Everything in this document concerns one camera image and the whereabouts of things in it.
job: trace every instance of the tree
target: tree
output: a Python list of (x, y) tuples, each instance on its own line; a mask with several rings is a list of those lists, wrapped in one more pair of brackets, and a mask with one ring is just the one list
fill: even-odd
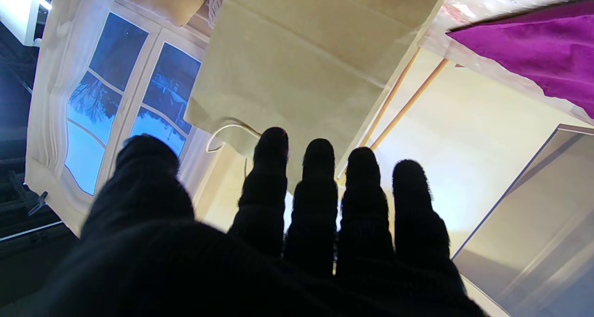
[(120, 101), (119, 94), (87, 72), (70, 96), (68, 104), (76, 112), (87, 116), (92, 123), (97, 123), (106, 118), (113, 118)]

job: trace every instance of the window pane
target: window pane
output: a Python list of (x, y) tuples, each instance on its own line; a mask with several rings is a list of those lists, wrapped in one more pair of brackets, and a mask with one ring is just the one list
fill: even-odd
[(87, 72), (70, 96), (68, 118), (82, 125), (106, 145), (121, 99), (121, 95)]
[(78, 186), (93, 195), (101, 160), (103, 147), (89, 133), (68, 122), (68, 156), (66, 167), (72, 173)]
[(110, 13), (89, 67), (124, 91), (148, 35), (144, 30)]
[(192, 126), (184, 121), (184, 112), (199, 69), (199, 61), (165, 43), (142, 102), (189, 133)]
[(142, 134), (153, 135), (165, 142), (177, 156), (180, 156), (182, 153), (185, 137), (171, 124), (166, 122), (164, 118), (141, 107), (138, 116), (136, 116), (130, 137)]

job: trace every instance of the finger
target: finger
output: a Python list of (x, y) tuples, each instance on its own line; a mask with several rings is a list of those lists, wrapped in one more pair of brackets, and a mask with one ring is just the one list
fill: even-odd
[(331, 277), (334, 263), (338, 189), (335, 156), (325, 139), (310, 143), (303, 157), (303, 180), (295, 188), (284, 259), (306, 272)]
[(430, 264), (450, 257), (449, 237), (443, 220), (433, 211), (431, 192), (423, 168), (404, 160), (394, 167), (394, 245), (401, 260)]
[(289, 138), (278, 127), (267, 129), (254, 150), (254, 169), (245, 178), (239, 211), (229, 235), (258, 251), (280, 257)]
[(380, 187), (380, 168), (369, 148), (353, 150), (346, 169), (336, 275), (384, 272), (393, 259), (388, 202)]

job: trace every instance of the wooden strip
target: wooden strip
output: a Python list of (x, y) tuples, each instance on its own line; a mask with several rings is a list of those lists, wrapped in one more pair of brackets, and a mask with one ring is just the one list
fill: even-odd
[(369, 138), (371, 137), (371, 134), (373, 134), (373, 132), (374, 132), (375, 128), (377, 127), (378, 123), (380, 122), (382, 116), (384, 116), (386, 109), (388, 109), (388, 106), (390, 105), (390, 103), (392, 102), (392, 99), (394, 98), (394, 94), (398, 91), (398, 89), (400, 88), (400, 85), (402, 84), (405, 77), (407, 76), (407, 73), (410, 70), (410, 67), (412, 66), (414, 60), (416, 59), (416, 55), (419, 54), (419, 51), (420, 51), (420, 47), (418, 49), (416, 49), (416, 52), (414, 53), (412, 59), (410, 59), (409, 63), (407, 64), (407, 67), (405, 67), (405, 69), (402, 71), (402, 74), (400, 74), (400, 76), (398, 77), (398, 80), (394, 84), (394, 87), (392, 87), (392, 91), (390, 91), (390, 94), (388, 94), (386, 101), (384, 101), (384, 104), (382, 104), (382, 106), (380, 107), (380, 111), (377, 113), (375, 120), (371, 124), (371, 127), (369, 127), (369, 131), (367, 131), (367, 133), (365, 134), (365, 137), (363, 137), (363, 141), (361, 141), (361, 144), (359, 146), (365, 146), (367, 144), (367, 142), (369, 142)]
[(399, 120), (404, 116), (404, 114), (406, 114), (408, 112), (410, 107), (412, 107), (414, 102), (420, 97), (420, 95), (425, 91), (425, 89), (427, 89), (427, 87), (431, 84), (431, 82), (433, 82), (435, 77), (439, 74), (439, 72), (441, 70), (443, 70), (443, 68), (445, 67), (445, 65), (447, 65), (447, 63), (448, 63), (448, 59), (446, 59), (446, 58), (442, 59), (441, 62), (439, 62), (439, 65), (437, 65), (435, 70), (433, 70), (433, 72), (431, 72), (429, 77), (425, 80), (425, 82), (423, 82), (423, 84), (419, 87), (419, 89), (414, 93), (414, 95), (411, 97), (411, 99), (408, 101), (408, 103), (404, 107), (402, 107), (402, 109), (398, 112), (398, 114), (396, 114), (396, 116), (392, 119), (390, 124), (388, 124), (386, 129), (384, 129), (384, 131), (382, 131), (380, 136), (377, 137), (375, 142), (370, 147), (372, 150), (375, 150), (380, 145), (380, 143), (386, 138), (388, 133), (390, 133), (390, 131), (392, 131), (394, 126), (399, 122)]

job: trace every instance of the ceiling light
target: ceiling light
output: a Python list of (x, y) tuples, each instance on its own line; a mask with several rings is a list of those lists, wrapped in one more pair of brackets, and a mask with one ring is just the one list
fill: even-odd
[(39, 0), (39, 6), (41, 6), (42, 8), (45, 8), (48, 11), (52, 10), (52, 5), (50, 3), (48, 3), (46, 0)]

